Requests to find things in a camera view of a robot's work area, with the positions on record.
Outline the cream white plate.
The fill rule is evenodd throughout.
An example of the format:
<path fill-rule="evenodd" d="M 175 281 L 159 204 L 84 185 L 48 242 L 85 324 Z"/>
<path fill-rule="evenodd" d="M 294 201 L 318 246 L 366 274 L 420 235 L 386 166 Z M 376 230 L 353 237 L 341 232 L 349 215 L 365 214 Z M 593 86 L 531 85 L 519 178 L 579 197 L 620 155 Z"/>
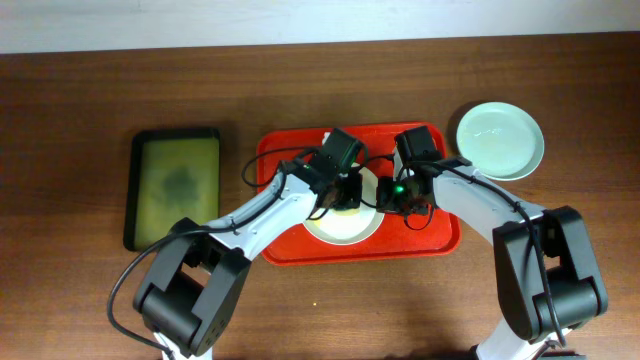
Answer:
<path fill-rule="evenodd" d="M 303 226 L 314 237 L 331 245 L 353 245 L 373 235 L 384 219 L 384 214 L 360 203 L 356 208 L 345 209 L 335 201 L 346 189 L 335 181 L 321 198 L 321 207 Z"/>

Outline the mint green plate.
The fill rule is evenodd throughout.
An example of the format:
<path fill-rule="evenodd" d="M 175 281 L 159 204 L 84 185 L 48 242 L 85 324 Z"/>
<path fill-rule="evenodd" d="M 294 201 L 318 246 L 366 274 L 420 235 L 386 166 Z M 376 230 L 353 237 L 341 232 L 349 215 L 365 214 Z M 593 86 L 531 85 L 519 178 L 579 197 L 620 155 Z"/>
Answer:
<path fill-rule="evenodd" d="M 515 181 L 542 162 L 545 140 L 539 124 L 523 109 L 504 102 L 472 107 L 456 130 L 459 153 L 487 178 Z"/>

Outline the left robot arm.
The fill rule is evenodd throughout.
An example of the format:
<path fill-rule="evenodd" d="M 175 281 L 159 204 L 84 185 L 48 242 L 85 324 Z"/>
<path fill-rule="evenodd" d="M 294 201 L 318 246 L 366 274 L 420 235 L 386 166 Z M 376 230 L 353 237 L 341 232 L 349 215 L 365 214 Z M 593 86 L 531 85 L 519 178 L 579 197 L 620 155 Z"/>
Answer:
<path fill-rule="evenodd" d="M 302 224 L 346 177 L 364 144 L 341 129 L 323 143 L 280 161 L 269 184 L 217 220 L 189 219 L 150 248 L 154 259 L 133 299 L 166 359 L 203 358 L 238 303 L 253 260 L 276 238 Z"/>

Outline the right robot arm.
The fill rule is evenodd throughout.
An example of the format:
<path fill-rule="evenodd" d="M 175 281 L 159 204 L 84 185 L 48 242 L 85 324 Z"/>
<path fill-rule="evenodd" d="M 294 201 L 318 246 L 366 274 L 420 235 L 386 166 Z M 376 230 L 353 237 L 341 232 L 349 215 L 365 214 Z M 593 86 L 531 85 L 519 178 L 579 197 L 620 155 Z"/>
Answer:
<path fill-rule="evenodd" d="M 454 215 L 493 248 L 502 318 L 474 359 L 539 359 L 608 309 L 589 233 L 570 206 L 547 209 L 489 181 L 463 157 L 444 158 L 425 126 L 394 138 L 394 173 L 379 181 L 378 211 Z"/>

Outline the red plastic tray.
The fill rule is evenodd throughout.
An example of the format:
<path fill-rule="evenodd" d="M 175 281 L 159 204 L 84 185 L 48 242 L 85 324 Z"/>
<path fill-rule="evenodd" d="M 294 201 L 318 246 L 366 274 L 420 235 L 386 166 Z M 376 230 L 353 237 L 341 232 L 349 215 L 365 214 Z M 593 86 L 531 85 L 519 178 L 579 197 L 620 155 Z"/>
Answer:
<path fill-rule="evenodd" d="M 307 128 L 279 130 L 265 135 L 257 144 L 258 154 L 279 148 L 283 151 L 257 161 L 256 181 L 265 182 L 279 161 L 289 160 L 296 154 L 295 147 L 319 145 L 328 131 L 327 128 Z M 278 266 L 314 265 L 446 255 L 460 242 L 458 218 L 442 210 L 437 210 L 432 218 L 412 215 L 409 224 L 425 228 L 421 231 L 410 229 L 402 217 L 385 214 L 377 230 L 354 245 L 330 245 L 312 235 L 304 226 L 297 225 L 279 236 L 262 255 Z"/>

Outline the black tray with green liquid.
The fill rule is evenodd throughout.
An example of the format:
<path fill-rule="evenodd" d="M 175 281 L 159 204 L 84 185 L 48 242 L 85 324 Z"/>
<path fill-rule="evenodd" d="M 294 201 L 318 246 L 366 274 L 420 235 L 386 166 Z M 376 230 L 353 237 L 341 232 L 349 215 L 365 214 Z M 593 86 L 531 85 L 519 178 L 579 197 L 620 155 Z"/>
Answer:
<path fill-rule="evenodd" d="M 220 212 L 220 134 L 211 127 L 144 130 L 131 142 L 123 246 L 141 251 L 187 217 Z"/>

